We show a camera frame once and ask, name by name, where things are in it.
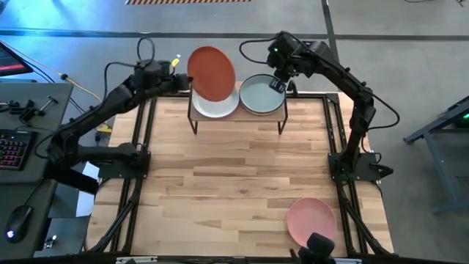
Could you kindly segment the dark desk monitor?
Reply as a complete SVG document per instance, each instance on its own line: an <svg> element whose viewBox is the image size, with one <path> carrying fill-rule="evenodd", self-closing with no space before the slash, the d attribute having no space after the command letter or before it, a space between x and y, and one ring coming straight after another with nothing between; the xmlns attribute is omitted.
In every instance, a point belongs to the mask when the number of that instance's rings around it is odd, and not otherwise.
<svg viewBox="0 0 469 264"><path fill-rule="evenodd" d="M19 55L0 42L0 77L32 73L33 69Z"/></svg>

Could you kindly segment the orange red plate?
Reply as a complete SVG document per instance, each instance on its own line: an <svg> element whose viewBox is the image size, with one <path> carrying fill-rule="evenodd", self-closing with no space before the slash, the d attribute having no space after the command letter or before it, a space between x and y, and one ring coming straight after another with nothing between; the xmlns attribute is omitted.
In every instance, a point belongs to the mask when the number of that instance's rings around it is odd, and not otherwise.
<svg viewBox="0 0 469 264"><path fill-rule="evenodd" d="M213 46L198 47L188 59L187 71L193 78L193 89L205 100L225 100L235 88L235 69L231 60Z"/></svg>

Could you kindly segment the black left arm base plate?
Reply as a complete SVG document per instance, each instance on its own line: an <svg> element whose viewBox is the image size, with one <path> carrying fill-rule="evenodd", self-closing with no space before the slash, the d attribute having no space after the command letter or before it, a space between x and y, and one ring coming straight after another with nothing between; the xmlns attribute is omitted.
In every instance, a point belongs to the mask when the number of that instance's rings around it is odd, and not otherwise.
<svg viewBox="0 0 469 264"><path fill-rule="evenodd" d="M99 165L98 177L102 179L144 179L148 175L150 151L138 151L126 161L112 161Z"/></svg>

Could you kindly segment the white plate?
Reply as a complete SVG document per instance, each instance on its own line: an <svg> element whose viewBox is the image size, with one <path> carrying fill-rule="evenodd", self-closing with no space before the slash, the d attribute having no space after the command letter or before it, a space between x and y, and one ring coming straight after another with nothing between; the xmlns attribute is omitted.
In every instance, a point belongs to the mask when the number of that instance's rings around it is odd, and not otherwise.
<svg viewBox="0 0 469 264"><path fill-rule="evenodd" d="M191 102L201 115L209 118L222 118L230 115L238 107L239 100L238 91L233 89L231 95L221 101L206 100L193 91Z"/></svg>

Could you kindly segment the black clamp tool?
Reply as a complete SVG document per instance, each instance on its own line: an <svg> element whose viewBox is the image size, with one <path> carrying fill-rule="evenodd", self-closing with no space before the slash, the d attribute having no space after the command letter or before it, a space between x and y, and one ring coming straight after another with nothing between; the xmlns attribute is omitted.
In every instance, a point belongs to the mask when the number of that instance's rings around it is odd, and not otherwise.
<svg viewBox="0 0 469 264"><path fill-rule="evenodd" d="M23 110L23 112L20 114L18 117L19 121L25 125L26 127L32 127L32 124L30 121L38 116L38 117L43 117L45 116L45 110L52 104L58 104L59 101L56 98L53 98L52 96L48 96L48 102L45 103L42 107L37 108L36 106L30 106L27 107Z"/></svg>

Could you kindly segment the black backlit keyboard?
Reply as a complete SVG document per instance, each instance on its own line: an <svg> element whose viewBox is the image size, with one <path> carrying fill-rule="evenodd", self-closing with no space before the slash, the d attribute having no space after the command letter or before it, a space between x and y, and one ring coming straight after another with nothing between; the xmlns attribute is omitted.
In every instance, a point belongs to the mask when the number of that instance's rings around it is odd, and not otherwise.
<svg viewBox="0 0 469 264"><path fill-rule="evenodd" d="M36 138L34 131L0 129L0 169L21 171Z"/></svg>

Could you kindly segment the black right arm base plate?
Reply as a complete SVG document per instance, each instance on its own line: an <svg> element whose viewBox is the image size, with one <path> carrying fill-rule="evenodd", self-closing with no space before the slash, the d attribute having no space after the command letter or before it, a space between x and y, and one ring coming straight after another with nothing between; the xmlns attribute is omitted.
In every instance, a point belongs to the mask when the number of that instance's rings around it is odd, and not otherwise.
<svg viewBox="0 0 469 264"><path fill-rule="evenodd" d="M373 153L360 153L349 157L343 153L329 153L328 164L332 180L376 181L391 175L394 170L378 164Z"/></svg>

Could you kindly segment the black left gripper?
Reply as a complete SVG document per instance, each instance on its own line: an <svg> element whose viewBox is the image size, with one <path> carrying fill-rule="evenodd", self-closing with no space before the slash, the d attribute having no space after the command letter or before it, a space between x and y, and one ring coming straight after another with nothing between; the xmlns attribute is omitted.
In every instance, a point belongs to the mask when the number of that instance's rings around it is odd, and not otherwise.
<svg viewBox="0 0 469 264"><path fill-rule="evenodd" d="M171 75L164 78L160 84L161 92L179 92L190 89L190 83L193 81L193 77L188 76L185 73Z"/></svg>

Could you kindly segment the pink plate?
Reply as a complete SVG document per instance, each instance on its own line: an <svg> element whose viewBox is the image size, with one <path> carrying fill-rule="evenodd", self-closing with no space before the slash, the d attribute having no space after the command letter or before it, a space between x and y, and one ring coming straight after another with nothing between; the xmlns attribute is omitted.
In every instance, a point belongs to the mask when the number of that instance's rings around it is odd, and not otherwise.
<svg viewBox="0 0 469 264"><path fill-rule="evenodd" d="M300 246L306 246L312 233L318 233L332 241L336 238L335 214L320 199L306 197L295 201L287 211L286 222L290 236Z"/></svg>

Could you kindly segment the grey side desk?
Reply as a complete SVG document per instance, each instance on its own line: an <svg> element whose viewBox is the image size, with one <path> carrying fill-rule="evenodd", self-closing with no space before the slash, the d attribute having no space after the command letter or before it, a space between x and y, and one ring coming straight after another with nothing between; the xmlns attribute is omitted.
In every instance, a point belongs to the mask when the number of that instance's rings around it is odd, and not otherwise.
<svg viewBox="0 0 469 264"><path fill-rule="evenodd" d="M72 91L70 84L0 83L0 103L15 101L24 106L32 100L37 108L47 105L45 115L33 117L28 128L17 115L0 113L0 130L37 132L23 169L0 169L0 261L33 257L40 244L57 182L43 178L47 161L36 156L34 151L45 154L51 141L48 135L62 124ZM21 242L10 243L7 241L7 220L14 209L22 205L32 207L27 234Z"/></svg>

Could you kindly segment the grey blue metal cart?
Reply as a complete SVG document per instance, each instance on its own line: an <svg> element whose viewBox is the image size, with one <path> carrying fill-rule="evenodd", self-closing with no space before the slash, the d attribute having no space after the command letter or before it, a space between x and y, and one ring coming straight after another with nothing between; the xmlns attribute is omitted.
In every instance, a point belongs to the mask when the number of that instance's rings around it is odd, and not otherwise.
<svg viewBox="0 0 469 264"><path fill-rule="evenodd" d="M422 139L448 200L433 207L433 213L469 210L469 95L448 107L435 120L404 138L406 144Z"/></svg>

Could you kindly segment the white paper sheet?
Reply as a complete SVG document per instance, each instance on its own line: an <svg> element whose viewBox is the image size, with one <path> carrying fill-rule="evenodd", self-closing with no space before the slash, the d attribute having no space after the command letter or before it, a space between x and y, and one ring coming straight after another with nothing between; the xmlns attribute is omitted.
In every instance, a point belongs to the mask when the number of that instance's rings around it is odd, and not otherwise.
<svg viewBox="0 0 469 264"><path fill-rule="evenodd" d="M83 174L93 178L98 184L100 184L100 179L98 177L99 171L100 169L97 166L87 162L84 167ZM92 213L94 199L94 194L79 191L75 215L77 217L89 216Z"/></svg>

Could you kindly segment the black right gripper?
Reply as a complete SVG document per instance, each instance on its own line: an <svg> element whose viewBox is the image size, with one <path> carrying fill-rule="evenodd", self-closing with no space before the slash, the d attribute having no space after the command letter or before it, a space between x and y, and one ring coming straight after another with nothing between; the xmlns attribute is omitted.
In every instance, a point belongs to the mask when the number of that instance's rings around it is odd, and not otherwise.
<svg viewBox="0 0 469 264"><path fill-rule="evenodd" d="M273 89L279 94L285 93L287 91L293 97L299 95L298 88L296 83L291 80L288 83L288 86L284 82L287 82L293 77L299 76L301 74L301 67L303 64L303 59L301 56L289 54L283 51L271 51L270 52L270 67L273 68L274 76L269 83L269 88Z"/></svg>

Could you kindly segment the black aluminium table frame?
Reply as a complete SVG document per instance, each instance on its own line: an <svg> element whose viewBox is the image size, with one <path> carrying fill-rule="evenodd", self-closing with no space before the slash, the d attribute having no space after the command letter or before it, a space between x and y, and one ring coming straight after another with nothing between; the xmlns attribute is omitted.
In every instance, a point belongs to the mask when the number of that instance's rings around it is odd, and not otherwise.
<svg viewBox="0 0 469 264"><path fill-rule="evenodd" d="M286 257L295 242L286 216L313 197L339 215L328 153L341 147L352 104L311 93L287 101L285 129L266 117L201 121L187 98L157 101L132 254Z"/></svg>

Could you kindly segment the black computer mouse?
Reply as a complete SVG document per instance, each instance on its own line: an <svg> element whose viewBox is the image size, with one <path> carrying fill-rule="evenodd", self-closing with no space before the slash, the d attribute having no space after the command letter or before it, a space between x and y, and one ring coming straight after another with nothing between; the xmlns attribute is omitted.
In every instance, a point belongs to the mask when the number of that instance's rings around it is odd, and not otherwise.
<svg viewBox="0 0 469 264"><path fill-rule="evenodd" d="M18 206L11 212L5 228L8 243L19 243L26 237L32 212L29 205Z"/></svg>

